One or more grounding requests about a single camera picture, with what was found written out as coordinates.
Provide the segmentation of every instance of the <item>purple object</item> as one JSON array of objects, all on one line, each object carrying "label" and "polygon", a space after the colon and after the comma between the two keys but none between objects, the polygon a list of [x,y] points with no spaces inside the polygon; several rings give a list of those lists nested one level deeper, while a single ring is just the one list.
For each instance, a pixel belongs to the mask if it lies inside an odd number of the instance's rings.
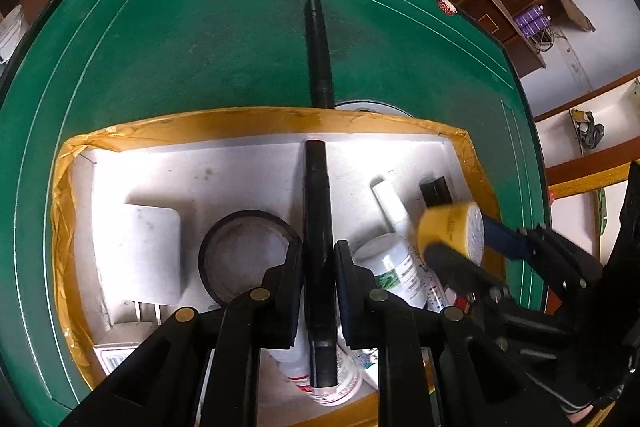
[{"label": "purple object", "polygon": [[518,28],[522,29],[527,24],[532,23],[534,20],[539,19],[545,15],[542,4],[538,6],[532,6],[526,12],[513,18],[513,21],[518,25]]},{"label": "purple object", "polygon": [[532,37],[536,33],[540,33],[545,28],[549,28],[551,24],[551,17],[539,17],[538,19],[534,19],[532,22],[523,26],[522,33],[525,37]]}]

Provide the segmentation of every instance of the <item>wall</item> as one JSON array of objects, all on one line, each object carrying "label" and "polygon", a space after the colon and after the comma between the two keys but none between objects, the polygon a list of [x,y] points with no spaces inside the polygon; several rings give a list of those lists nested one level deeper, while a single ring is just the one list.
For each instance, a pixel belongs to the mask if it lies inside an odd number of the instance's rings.
[{"label": "wall", "polygon": [[607,226],[600,238],[600,262],[607,264],[620,231],[620,212],[625,201],[626,182],[610,185],[604,189],[604,193],[607,201]]},{"label": "wall", "polygon": [[593,255],[596,249],[593,198],[590,192],[556,200],[551,205],[551,226]]},{"label": "wall", "polygon": [[595,32],[561,28],[567,41],[543,53],[546,69],[522,79],[534,115],[640,68],[640,11],[633,0],[574,0]]}]

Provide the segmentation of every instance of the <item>yellow tape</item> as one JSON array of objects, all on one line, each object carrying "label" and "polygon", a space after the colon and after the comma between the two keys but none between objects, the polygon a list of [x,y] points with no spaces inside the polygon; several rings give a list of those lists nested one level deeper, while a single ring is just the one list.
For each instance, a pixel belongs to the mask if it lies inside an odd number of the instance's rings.
[{"label": "yellow tape", "polygon": [[602,409],[601,411],[598,411],[593,416],[593,418],[591,418],[589,420],[589,422],[587,423],[586,427],[598,427],[598,425],[600,425],[602,422],[604,422],[604,419],[611,412],[611,409],[613,409],[613,406],[615,406],[615,404],[616,404],[615,402],[612,402],[609,405],[607,405],[604,409]]},{"label": "yellow tape", "polygon": [[556,185],[551,185],[549,191],[553,193],[556,200],[559,200],[576,194],[584,194],[597,188],[609,187],[609,185],[626,181],[629,177],[630,166],[631,162],[612,167],[606,171],[589,174],[582,178],[576,178],[575,180],[557,183]]},{"label": "yellow tape", "polygon": [[[76,156],[88,148],[122,152],[245,136],[332,132],[432,134],[447,137],[456,151],[476,203],[485,214],[500,219],[494,192],[482,171],[467,132],[427,120],[329,109],[241,107],[160,116],[74,136],[60,148],[54,168],[51,251],[58,319],[71,356],[90,388],[93,389],[100,383],[104,372],[94,354],[94,341],[84,317],[76,279],[73,248],[76,210],[71,186],[71,167]],[[492,272],[504,279],[504,263],[498,257],[494,261]],[[363,398],[337,411],[340,415],[336,418],[340,420],[331,425],[369,427],[377,422],[374,420],[377,418],[377,407],[377,398]],[[304,425],[312,427],[316,423],[309,421]]]}]

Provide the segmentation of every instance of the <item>gold screw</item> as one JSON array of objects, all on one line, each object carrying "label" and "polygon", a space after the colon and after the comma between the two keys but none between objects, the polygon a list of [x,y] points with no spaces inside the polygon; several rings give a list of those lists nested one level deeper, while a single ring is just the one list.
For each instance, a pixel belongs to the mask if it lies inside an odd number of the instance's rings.
[{"label": "gold screw", "polygon": [[191,308],[180,308],[175,312],[175,320],[178,322],[189,322],[196,314]]},{"label": "gold screw", "polygon": [[460,308],[456,308],[455,306],[447,306],[440,313],[442,313],[452,322],[461,321],[465,317],[464,312]]},{"label": "gold screw", "polygon": [[384,302],[389,298],[389,294],[382,288],[373,288],[369,292],[369,297],[376,302]]},{"label": "gold screw", "polygon": [[271,292],[267,288],[256,288],[249,293],[249,296],[254,301],[266,301],[271,296]]}]

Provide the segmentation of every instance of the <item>white cap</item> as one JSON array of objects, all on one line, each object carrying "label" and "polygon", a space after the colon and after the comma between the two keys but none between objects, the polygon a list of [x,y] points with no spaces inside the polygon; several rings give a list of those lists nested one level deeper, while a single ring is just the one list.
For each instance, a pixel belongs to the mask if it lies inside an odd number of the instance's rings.
[{"label": "white cap", "polygon": [[381,182],[373,185],[371,190],[373,190],[373,193],[378,200],[378,204],[382,208],[382,212],[384,212],[386,220],[388,220],[392,229],[403,234],[404,230],[398,229],[404,229],[407,226],[412,226],[409,214],[407,214],[404,204],[400,201],[400,198],[391,186],[391,183],[386,180],[382,180]]}]

